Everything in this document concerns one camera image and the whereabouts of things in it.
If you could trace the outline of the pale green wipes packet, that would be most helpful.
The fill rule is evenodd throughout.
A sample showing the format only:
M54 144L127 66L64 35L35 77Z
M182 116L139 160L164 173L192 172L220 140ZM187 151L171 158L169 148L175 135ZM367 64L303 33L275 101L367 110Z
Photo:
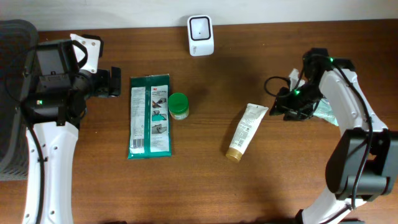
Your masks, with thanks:
M313 113L314 116L324 119L325 121L338 126L338 122L336 120L335 115L333 114L333 110L331 108L330 102L323 98L320 100L316 110Z

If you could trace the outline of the white cream tube gold cap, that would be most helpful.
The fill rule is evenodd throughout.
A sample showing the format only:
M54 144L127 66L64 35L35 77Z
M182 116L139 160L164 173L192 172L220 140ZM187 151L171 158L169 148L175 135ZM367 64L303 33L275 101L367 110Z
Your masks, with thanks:
M234 162L241 160L268 110L266 106L247 104L226 152L228 159Z

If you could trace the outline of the green white tape package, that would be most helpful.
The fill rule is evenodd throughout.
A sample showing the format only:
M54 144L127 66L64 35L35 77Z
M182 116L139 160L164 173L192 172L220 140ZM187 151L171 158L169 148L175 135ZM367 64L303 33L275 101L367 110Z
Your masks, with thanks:
M131 78L128 159L152 159L172 155L169 85L168 74Z

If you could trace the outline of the green lid jar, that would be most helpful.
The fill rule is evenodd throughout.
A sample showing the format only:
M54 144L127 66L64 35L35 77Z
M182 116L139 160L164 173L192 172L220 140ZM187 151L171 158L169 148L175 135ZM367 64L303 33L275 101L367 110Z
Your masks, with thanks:
M183 93L173 93L168 98L168 108L171 117L176 120L183 120L189 115L189 102Z

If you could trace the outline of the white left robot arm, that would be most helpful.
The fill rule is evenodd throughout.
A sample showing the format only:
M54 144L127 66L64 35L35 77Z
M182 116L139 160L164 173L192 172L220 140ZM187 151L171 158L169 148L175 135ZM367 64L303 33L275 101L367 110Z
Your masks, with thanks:
M21 115L29 167L23 223L73 223L72 166L80 123L91 97L121 94L121 69L98 68L104 42L96 35L39 43Z

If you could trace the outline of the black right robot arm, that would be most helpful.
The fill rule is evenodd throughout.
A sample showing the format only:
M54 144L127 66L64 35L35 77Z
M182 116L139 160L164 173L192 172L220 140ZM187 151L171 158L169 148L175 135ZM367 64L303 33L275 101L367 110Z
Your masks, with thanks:
M292 223L345 223L358 207L392 192L397 179L397 132L388 129L364 96L352 61L312 48L302 57L298 75L291 74L276 94L270 115L286 121L313 117L328 100L341 138L329 158L326 187Z

